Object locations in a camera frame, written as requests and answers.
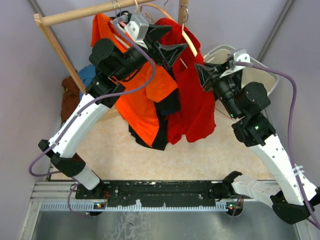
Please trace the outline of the red t shirt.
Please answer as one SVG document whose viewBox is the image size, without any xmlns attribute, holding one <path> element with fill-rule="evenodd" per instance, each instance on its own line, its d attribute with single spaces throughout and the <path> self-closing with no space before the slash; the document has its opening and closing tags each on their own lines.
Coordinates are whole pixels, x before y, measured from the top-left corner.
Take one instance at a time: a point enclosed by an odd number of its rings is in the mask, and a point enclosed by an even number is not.
<svg viewBox="0 0 320 240">
<path fill-rule="evenodd" d="M 180 111 L 167 116 L 167 139 L 176 144 L 183 135 L 189 143 L 194 143 L 211 135 L 216 127 L 214 111 L 215 97 L 201 87 L 195 64 L 203 64 L 201 44 L 187 27 L 168 18 L 161 18 L 157 25 L 172 26 L 172 30 L 160 39 L 163 45 L 185 44 L 185 32 L 194 45 L 196 55 L 187 47 L 171 68 L 178 86 Z"/>
</svg>

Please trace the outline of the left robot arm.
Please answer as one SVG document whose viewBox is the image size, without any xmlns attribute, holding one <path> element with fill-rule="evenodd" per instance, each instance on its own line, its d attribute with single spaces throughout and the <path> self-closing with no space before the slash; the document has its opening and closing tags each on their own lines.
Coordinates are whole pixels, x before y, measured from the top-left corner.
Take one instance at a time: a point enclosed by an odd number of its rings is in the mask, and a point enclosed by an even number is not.
<svg viewBox="0 0 320 240">
<path fill-rule="evenodd" d="M 86 188 L 91 197 L 103 195 L 102 180 L 76 153 L 78 145 L 92 126 L 124 96 L 133 96 L 155 82 L 155 76 L 170 68 L 187 48 L 186 43 L 163 45 L 159 43 L 171 31 L 168 25 L 152 25 L 146 31 L 143 44 L 138 45 L 119 31 L 131 47 L 122 51 L 117 40 L 101 37 L 92 46 L 89 61 L 96 75 L 86 88 L 78 107 L 62 128 L 49 140 L 41 141 L 39 148 L 51 163 L 65 176 Z"/>
</svg>

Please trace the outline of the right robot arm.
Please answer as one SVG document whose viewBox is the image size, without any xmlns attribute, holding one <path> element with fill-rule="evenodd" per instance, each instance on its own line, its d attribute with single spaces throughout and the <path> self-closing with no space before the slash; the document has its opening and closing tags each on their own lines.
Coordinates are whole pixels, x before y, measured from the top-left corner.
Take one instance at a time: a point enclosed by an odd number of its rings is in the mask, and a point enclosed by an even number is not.
<svg viewBox="0 0 320 240">
<path fill-rule="evenodd" d="M 276 129 L 263 115 L 262 111 L 271 103 L 264 85 L 254 81 L 241 85 L 245 68 L 273 72 L 271 68 L 233 60 L 195 65 L 202 88 L 212 91 L 229 116 L 236 119 L 232 125 L 236 139 L 259 157 L 276 184 L 233 171 L 214 188 L 214 197 L 247 196 L 272 208 L 287 224 L 307 220 L 318 226 L 314 211 L 320 202 L 320 190 L 305 177 L 302 168 L 294 164 L 292 152 L 284 149 Z"/>
</svg>

